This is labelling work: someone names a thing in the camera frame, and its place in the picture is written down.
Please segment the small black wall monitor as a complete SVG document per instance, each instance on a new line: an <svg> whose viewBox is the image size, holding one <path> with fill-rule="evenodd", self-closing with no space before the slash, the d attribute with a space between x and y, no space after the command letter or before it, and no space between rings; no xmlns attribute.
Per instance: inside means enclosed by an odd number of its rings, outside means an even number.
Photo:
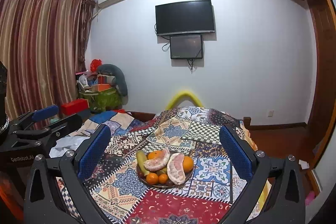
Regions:
<svg viewBox="0 0 336 224"><path fill-rule="evenodd" d="M171 59L202 59L203 38L201 35L170 36Z"/></svg>

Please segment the patchwork patterned bedspread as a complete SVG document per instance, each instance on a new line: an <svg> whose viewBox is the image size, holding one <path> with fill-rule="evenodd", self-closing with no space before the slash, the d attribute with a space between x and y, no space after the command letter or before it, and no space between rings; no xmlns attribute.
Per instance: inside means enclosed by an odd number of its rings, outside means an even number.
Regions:
<svg viewBox="0 0 336 224"><path fill-rule="evenodd" d="M110 141L84 186L110 223L217 223L246 186L219 132L229 125L256 149L250 132L203 107L177 107L145 122L106 111L58 140L50 156L76 149L101 124L110 128Z"/></svg>

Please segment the peeled pomelo segment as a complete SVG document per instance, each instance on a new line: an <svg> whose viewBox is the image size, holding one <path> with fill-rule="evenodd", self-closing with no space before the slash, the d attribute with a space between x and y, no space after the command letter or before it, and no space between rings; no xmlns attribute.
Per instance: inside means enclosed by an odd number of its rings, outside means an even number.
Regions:
<svg viewBox="0 0 336 224"><path fill-rule="evenodd" d="M173 153L167 163L167 175L175 185L182 185L186 180L182 165L184 156L182 153Z"/></svg>
<svg viewBox="0 0 336 224"><path fill-rule="evenodd" d="M147 160L143 163L143 166L146 170L149 171L157 171L164 168L170 158L170 151L165 148L161 151L161 153L154 159Z"/></svg>

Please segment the red box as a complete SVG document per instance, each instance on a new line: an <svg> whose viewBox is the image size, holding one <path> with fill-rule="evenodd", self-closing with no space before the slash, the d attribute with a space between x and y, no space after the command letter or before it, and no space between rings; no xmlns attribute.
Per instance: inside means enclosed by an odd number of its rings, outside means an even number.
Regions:
<svg viewBox="0 0 336 224"><path fill-rule="evenodd" d="M89 103L88 100L83 98L79 98L74 101L65 103L60 107L61 113L66 116L77 114L86 109L89 109Z"/></svg>

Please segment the yellow foam tube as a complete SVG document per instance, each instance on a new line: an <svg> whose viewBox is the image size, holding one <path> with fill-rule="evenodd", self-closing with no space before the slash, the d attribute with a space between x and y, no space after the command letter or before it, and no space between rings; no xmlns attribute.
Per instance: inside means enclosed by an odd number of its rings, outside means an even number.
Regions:
<svg viewBox="0 0 336 224"><path fill-rule="evenodd" d="M202 102L193 92L189 90L181 90L177 92L177 94L175 94L171 100L169 100L165 110L173 109L184 101L190 101L196 107L203 107Z"/></svg>

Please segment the red gift bow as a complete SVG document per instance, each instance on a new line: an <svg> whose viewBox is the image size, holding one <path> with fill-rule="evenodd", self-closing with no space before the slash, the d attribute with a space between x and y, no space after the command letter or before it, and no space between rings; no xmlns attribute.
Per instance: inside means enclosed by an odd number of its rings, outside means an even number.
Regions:
<svg viewBox="0 0 336 224"><path fill-rule="evenodd" d="M93 59L90 64L90 71L96 72L97 68L102 65L102 61L100 59Z"/></svg>

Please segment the wooden door frame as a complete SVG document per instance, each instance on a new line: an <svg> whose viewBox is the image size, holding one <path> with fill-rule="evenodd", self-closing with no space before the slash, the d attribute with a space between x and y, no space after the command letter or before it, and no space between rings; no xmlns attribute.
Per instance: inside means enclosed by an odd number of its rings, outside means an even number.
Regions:
<svg viewBox="0 0 336 224"><path fill-rule="evenodd" d="M320 161L335 127L335 7L333 0L307 0L315 33L317 71L308 131L318 145L311 169Z"/></svg>

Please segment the white wall socket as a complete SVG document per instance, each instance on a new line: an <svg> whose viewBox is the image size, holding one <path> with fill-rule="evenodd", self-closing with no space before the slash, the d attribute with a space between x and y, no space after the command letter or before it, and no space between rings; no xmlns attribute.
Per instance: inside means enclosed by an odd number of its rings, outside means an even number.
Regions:
<svg viewBox="0 0 336 224"><path fill-rule="evenodd" d="M273 110L269 110L269 111L268 111L268 117L272 117L273 114L274 114L274 111L273 111Z"/></svg>

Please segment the large orange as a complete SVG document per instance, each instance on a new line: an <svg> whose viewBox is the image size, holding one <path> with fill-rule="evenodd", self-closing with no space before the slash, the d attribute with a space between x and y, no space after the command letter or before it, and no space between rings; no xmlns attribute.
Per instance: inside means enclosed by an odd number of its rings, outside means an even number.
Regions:
<svg viewBox="0 0 336 224"><path fill-rule="evenodd" d="M148 153L147 159L152 160L152 159L160 159L162 157L163 152L162 151L152 151Z"/></svg>
<svg viewBox="0 0 336 224"><path fill-rule="evenodd" d="M194 168L194 161L191 157L185 156L183 159L183 171L185 173L189 173L193 170Z"/></svg>

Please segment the striped red gold curtain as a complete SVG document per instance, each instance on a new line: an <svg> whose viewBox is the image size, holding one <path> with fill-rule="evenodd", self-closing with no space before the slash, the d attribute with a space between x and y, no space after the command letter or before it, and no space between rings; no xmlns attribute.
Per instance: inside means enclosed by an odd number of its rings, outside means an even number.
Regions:
<svg viewBox="0 0 336 224"><path fill-rule="evenodd" d="M75 100L95 0L1 0L1 62L10 119Z"/></svg>

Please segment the green storage bag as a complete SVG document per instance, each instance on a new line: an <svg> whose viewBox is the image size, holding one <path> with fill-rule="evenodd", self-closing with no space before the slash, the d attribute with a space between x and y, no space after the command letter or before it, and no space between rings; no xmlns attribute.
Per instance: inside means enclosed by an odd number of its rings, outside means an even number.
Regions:
<svg viewBox="0 0 336 224"><path fill-rule="evenodd" d="M114 110L122 106L121 96L115 88L101 92L79 92L79 98L88 101L92 113Z"/></svg>

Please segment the yellow sugarcane piece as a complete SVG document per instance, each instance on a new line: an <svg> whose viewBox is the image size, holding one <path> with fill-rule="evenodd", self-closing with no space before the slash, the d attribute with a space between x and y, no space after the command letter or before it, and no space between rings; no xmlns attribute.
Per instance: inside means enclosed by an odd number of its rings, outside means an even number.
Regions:
<svg viewBox="0 0 336 224"><path fill-rule="evenodd" d="M164 168L158 170L158 171L156 172L156 174L157 174L158 176L160 176L161 174L167 174L167 168L164 167Z"/></svg>
<svg viewBox="0 0 336 224"><path fill-rule="evenodd" d="M136 152L136 158L137 158L138 166L139 166L141 173L144 176L147 176L149 174L149 171L144 166L144 162L147 161L146 154L142 150L139 150Z"/></svg>

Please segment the dark purple plate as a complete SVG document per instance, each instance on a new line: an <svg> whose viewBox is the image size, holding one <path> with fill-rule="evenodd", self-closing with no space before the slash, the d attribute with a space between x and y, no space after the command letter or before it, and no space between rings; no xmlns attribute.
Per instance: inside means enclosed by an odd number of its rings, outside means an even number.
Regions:
<svg viewBox="0 0 336 224"><path fill-rule="evenodd" d="M193 159L182 152L164 148L149 153L139 150L135 155L140 181L158 189L182 186L193 173Z"/></svg>

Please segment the small tangerine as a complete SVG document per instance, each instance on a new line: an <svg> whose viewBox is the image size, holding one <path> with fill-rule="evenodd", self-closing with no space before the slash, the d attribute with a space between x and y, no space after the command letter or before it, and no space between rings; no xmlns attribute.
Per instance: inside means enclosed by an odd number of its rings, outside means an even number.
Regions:
<svg viewBox="0 0 336 224"><path fill-rule="evenodd" d="M146 182L150 185L157 185L159 183L159 176L156 173L149 173L146 176Z"/></svg>
<svg viewBox="0 0 336 224"><path fill-rule="evenodd" d="M168 181L169 177L167 174L161 174L160 176L158 176L158 182L162 185L165 185Z"/></svg>

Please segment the black wall television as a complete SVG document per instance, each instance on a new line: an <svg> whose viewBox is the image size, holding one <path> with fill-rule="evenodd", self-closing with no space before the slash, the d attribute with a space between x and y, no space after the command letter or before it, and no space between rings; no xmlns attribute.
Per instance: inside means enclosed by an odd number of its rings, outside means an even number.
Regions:
<svg viewBox="0 0 336 224"><path fill-rule="evenodd" d="M197 0L157 5L155 25L158 36L214 33L212 2Z"/></svg>

